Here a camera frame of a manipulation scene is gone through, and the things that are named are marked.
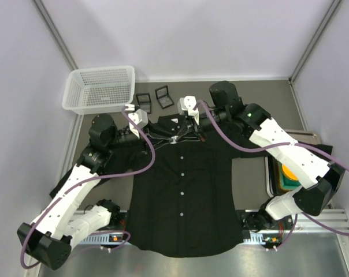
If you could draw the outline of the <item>aluminium rail frame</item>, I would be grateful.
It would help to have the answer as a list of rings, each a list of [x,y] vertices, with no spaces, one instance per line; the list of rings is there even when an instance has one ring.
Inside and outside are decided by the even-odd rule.
[[[278,250],[241,244],[212,257],[176,259],[125,245],[79,245],[58,270],[42,266],[25,276],[349,276],[349,221],[325,209],[296,227]]]

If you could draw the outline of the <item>black box blue brooch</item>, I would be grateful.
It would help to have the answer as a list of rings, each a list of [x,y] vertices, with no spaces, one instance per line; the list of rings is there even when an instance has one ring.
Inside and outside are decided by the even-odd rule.
[[[149,93],[138,93],[136,100],[140,109],[144,110],[147,114],[152,113],[152,101]]]

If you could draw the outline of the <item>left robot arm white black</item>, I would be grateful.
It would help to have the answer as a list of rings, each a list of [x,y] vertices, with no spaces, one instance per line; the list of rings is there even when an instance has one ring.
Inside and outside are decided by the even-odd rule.
[[[118,209],[110,200],[101,200],[90,211],[72,219],[82,201],[101,181],[141,174],[154,165],[154,141],[172,143],[176,136],[157,127],[139,109],[123,113],[129,125],[117,129],[109,114],[99,114],[89,129],[90,142],[76,164],[64,176],[63,184],[48,206],[31,223],[22,223],[17,230],[21,242],[20,264],[28,270],[39,264],[59,269],[72,250],[90,235],[100,234],[114,221]],[[150,151],[149,162],[135,171],[117,171],[119,150],[141,143]]]

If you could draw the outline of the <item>white perforated plastic basket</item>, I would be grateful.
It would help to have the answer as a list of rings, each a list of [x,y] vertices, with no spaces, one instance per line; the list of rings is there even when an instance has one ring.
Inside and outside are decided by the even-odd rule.
[[[62,108],[78,115],[116,113],[133,101],[133,66],[108,66],[70,72]]]

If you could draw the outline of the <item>black button shirt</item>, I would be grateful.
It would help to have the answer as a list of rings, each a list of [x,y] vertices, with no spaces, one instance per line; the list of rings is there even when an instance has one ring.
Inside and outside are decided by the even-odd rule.
[[[149,150],[141,143],[125,147],[118,154],[122,158],[120,163],[115,163],[117,171],[141,169],[151,157]],[[240,151],[229,145],[215,130],[206,133],[205,142],[169,144],[155,150],[155,154],[154,165],[134,176],[129,210],[146,207],[163,209],[175,205],[186,208],[229,207],[235,210],[232,196],[233,160],[269,155],[266,151],[255,154]],[[201,248],[198,255],[171,256],[166,252],[153,252],[176,258],[206,257],[224,253],[236,245],[222,248],[214,239]]]

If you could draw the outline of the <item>metal tray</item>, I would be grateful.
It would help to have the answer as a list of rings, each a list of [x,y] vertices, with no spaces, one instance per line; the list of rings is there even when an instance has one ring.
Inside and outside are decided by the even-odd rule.
[[[285,130],[291,137],[305,144],[318,145],[318,148],[324,152],[331,154],[333,147],[331,145],[323,144],[321,138],[318,134],[313,132],[303,131],[303,130]],[[284,193],[277,189],[275,173],[274,173],[274,161],[277,161],[273,157],[269,156],[265,158],[266,165],[266,189],[270,197],[281,196]]]

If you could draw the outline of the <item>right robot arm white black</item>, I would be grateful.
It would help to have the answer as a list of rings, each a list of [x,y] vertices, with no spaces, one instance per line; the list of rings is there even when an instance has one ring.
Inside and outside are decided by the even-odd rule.
[[[185,96],[177,102],[181,115],[191,120],[191,130],[202,134],[215,129],[234,148],[246,153],[266,151],[292,171],[299,187],[274,196],[245,218],[253,230],[269,229],[297,214],[318,216],[338,191],[345,168],[326,152],[291,137],[260,105],[243,103],[236,86],[219,81],[209,88],[214,107]]]

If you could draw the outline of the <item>green black mat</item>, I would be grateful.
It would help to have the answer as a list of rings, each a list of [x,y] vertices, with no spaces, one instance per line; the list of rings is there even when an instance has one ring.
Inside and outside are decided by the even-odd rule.
[[[274,161],[273,165],[274,165],[274,173],[275,173],[277,189],[285,193],[287,191],[294,190],[300,186],[299,180],[291,181],[283,175],[282,169],[281,169],[282,164],[280,162]]]

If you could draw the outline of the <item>orange bowl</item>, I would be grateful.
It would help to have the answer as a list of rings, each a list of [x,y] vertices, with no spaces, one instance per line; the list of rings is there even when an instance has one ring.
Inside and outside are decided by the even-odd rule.
[[[285,165],[281,165],[283,175],[291,181],[298,181],[298,178],[294,175],[294,173]]]

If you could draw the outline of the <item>black box gold brooch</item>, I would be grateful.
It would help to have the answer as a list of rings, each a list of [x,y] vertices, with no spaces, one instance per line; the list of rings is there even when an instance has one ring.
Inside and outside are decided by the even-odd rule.
[[[169,94],[169,88],[167,85],[161,86],[155,91],[155,97],[162,109],[173,106],[175,103]]]

